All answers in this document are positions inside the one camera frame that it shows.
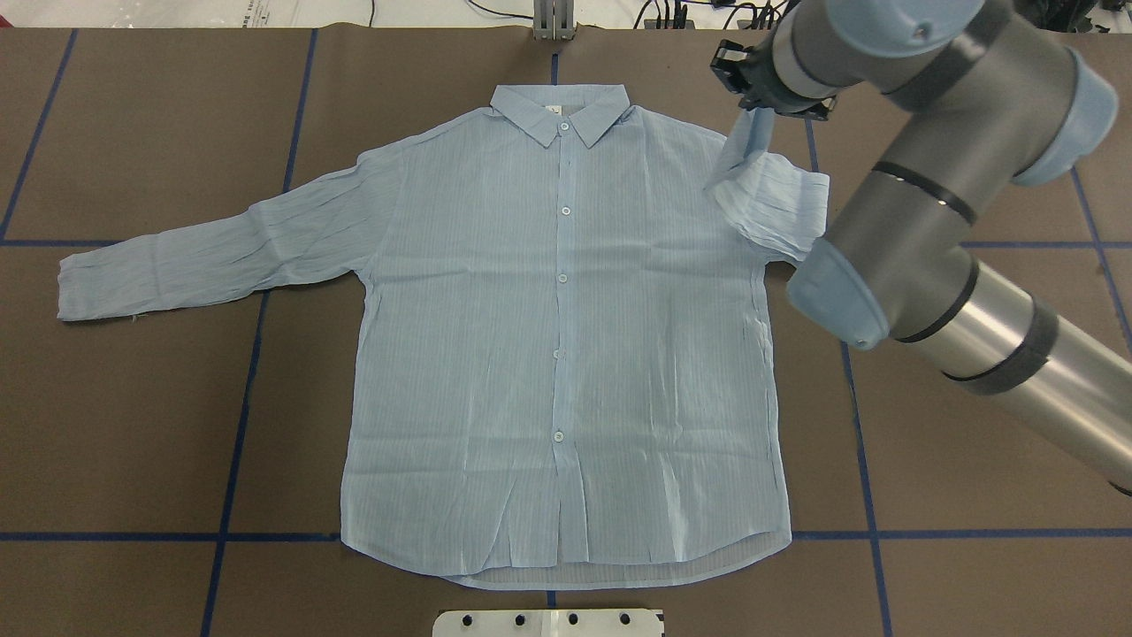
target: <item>button placket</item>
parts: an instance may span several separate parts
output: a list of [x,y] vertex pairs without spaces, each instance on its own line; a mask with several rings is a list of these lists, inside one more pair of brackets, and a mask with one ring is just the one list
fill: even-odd
[[577,265],[575,262],[574,219],[577,162],[585,152],[576,130],[565,119],[558,123],[558,198],[548,213],[556,219],[555,293],[558,300],[558,335],[554,358],[554,405],[547,432],[558,481],[558,549],[566,561],[589,560],[585,496],[574,423],[573,375],[577,343]]

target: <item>blue tape line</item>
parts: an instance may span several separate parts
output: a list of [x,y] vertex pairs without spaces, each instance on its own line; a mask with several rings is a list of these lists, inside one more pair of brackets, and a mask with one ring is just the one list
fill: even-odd
[[213,556],[212,575],[208,578],[208,596],[205,599],[205,613],[200,623],[201,637],[207,637],[212,630],[212,616],[216,608],[216,593],[220,589],[220,573],[224,566],[224,548],[228,543],[228,530],[232,519],[232,503],[235,500],[235,482],[240,475],[240,459],[243,455],[243,440],[248,432],[248,415],[251,412],[251,387],[256,380],[259,367],[259,351],[263,346],[264,316],[267,313],[267,300],[272,292],[264,292],[259,298],[259,317],[256,320],[256,337],[251,345],[251,362],[248,364],[248,377],[243,385],[243,402],[240,405],[240,424],[235,429],[235,445],[232,448],[232,464],[228,471],[228,487],[224,490],[224,509],[220,518],[220,533],[216,537],[216,553]]
[[1132,537],[1132,528],[957,528],[950,531],[882,531],[881,540],[1011,540],[1056,537]]
[[216,542],[215,533],[36,532],[0,533],[0,542]]
[[872,540],[868,531],[792,531],[790,536],[799,542],[824,542],[829,540]]
[[228,542],[337,542],[340,533],[229,533]]
[[121,239],[6,239],[2,247],[14,248],[104,248],[122,242]]
[[1082,249],[1091,248],[1092,241],[961,241],[964,248],[1040,248]]
[[[817,141],[814,138],[814,124],[806,120],[806,143],[809,146],[811,170],[817,172]],[[852,378],[852,362],[849,360],[849,347],[841,344],[841,365],[844,371],[846,382],[849,384],[849,399],[852,404],[852,425],[857,436],[857,471],[860,474],[860,492],[865,500],[865,520],[868,524],[868,532],[861,536],[857,532],[835,532],[832,534],[821,534],[811,532],[808,534],[794,534],[795,537],[809,540],[861,540],[867,539],[873,552],[873,574],[876,577],[876,599],[881,606],[881,626],[884,629],[884,637],[892,637],[892,614],[889,612],[889,591],[884,583],[884,563],[881,559],[881,539],[876,533],[876,513],[873,510],[873,489],[868,480],[868,460],[865,458],[865,434],[860,428],[860,410],[857,403],[857,384]]]
[[75,40],[78,37],[78,29],[72,28],[70,37],[67,38],[67,48],[63,49],[63,57],[59,60],[59,69],[55,70],[55,80],[51,83],[48,91],[48,98],[43,102],[43,111],[40,113],[40,121],[35,123],[35,132],[32,134],[32,143],[27,145],[27,153],[24,155],[24,163],[19,166],[19,174],[16,177],[16,184],[11,189],[11,197],[8,199],[8,208],[5,209],[3,218],[0,219],[0,240],[8,233],[8,225],[11,216],[16,213],[16,201],[19,200],[19,191],[24,189],[24,179],[27,178],[27,170],[32,166],[32,158],[35,156],[35,148],[40,145],[40,135],[43,134],[43,124],[48,121],[51,112],[51,104],[59,93],[59,85],[62,84],[63,72],[67,70],[67,62],[70,61],[71,51],[75,49]]
[[809,170],[821,172],[817,166],[817,141],[814,139],[814,122],[806,120],[806,144],[809,146]]
[[1092,208],[1089,206],[1089,198],[1084,196],[1084,187],[1081,186],[1081,175],[1077,172],[1077,166],[1069,171],[1073,177],[1073,187],[1077,188],[1077,198],[1081,201],[1081,210],[1084,213],[1084,222],[1089,225],[1089,235],[1092,236],[1092,247],[1097,250],[1097,258],[1100,259],[1100,269],[1105,273],[1105,284],[1108,285],[1108,295],[1116,307],[1116,318],[1121,324],[1121,332],[1124,333],[1124,346],[1132,353],[1132,329],[1129,328],[1129,315],[1124,311],[1124,301],[1121,292],[1116,289],[1116,281],[1113,278],[1113,270],[1108,267],[1108,257],[1105,256],[1105,248],[1100,241],[1100,232],[1097,231],[1097,221],[1092,217]]
[[876,575],[876,596],[881,603],[881,625],[884,636],[892,637],[892,616],[889,612],[889,593],[884,584],[884,563],[881,559],[881,539],[876,531],[876,514],[873,510],[873,489],[868,480],[868,460],[865,457],[865,433],[860,427],[860,410],[857,403],[857,384],[852,378],[852,362],[849,346],[841,344],[841,364],[846,381],[849,382],[849,398],[852,403],[852,424],[857,434],[857,468],[860,473],[860,491],[865,497],[865,520],[868,523],[868,543],[873,550],[873,571]]
[[302,115],[307,110],[307,88],[310,87],[310,69],[315,63],[315,46],[318,44],[318,31],[310,29],[310,44],[307,48],[307,67],[302,71],[302,87],[299,88],[299,107],[294,112],[294,128],[291,130],[291,150],[286,156],[286,172],[283,174],[283,191],[291,189],[291,178],[294,175],[294,158],[299,154],[299,132],[302,130]]
[[[294,113],[294,128],[291,131],[291,148],[288,152],[286,172],[283,175],[283,191],[291,189],[291,178],[294,175],[294,160],[299,153],[299,136],[302,131],[302,115],[307,105],[307,89],[310,87],[310,71],[315,61],[315,48],[318,44],[318,29],[310,29],[310,44],[307,46],[307,64],[302,72],[302,85],[299,88],[299,104]],[[243,440],[248,431],[248,414],[251,403],[251,387],[256,380],[259,367],[259,352],[263,347],[264,316],[267,313],[267,300],[272,292],[264,292],[259,299],[259,317],[256,320],[256,336],[251,345],[251,362],[248,364],[248,378],[243,386],[243,402],[240,406],[240,424],[235,430],[235,445],[232,449],[232,465],[228,473],[228,488],[224,492],[224,509],[220,520],[220,537],[216,540],[216,553],[213,557],[212,576],[208,579],[208,596],[205,600],[204,618],[200,621],[200,637],[208,637],[212,631],[213,612],[216,609],[216,594],[220,589],[220,574],[224,566],[224,546],[228,543],[228,530],[232,518],[232,503],[235,500],[235,483],[240,475],[240,458],[243,454]]]
[[[871,540],[868,531],[795,531],[797,542]],[[1114,528],[943,528],[911,531],[877,531],[881,540],[963,540],[963,539],[1074,539],[1132,537],[1132,527]],[[217,542],[218,533],[192,532],[70,532],[9,531],[0,532],[0,542]],[[338,533],[229,533],[225,542],[338,542]]]

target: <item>gray robot arm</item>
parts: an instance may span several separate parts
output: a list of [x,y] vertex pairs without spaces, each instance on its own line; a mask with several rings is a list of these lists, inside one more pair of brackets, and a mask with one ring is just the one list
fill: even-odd
[[1002,0],[808,0],[757,46],[723,41],[712,68],[746,109],[822,119],[868,81],[914,113],[791,302],[859,350],[907,344],[1132,496],[1132,365],[959,244],[1007,182],[1100,143],[1112,87]]

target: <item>shirt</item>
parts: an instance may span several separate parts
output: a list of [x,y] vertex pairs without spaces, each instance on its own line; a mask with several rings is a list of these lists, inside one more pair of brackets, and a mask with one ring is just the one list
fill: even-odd
[[342,542],[482,588],[700,580],[790,541],[763,272],[822,233],[827,178],[765,152],[771,119],[724,147],[621,86],[499,86],[237,216],[65,258],[59,317],[352,270]]

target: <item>white plastic plate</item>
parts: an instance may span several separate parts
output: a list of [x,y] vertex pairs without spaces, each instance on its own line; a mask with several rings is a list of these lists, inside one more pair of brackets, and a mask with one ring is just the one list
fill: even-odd
[[448,611],[432,637],[663,637],[664,612],[648,609]]

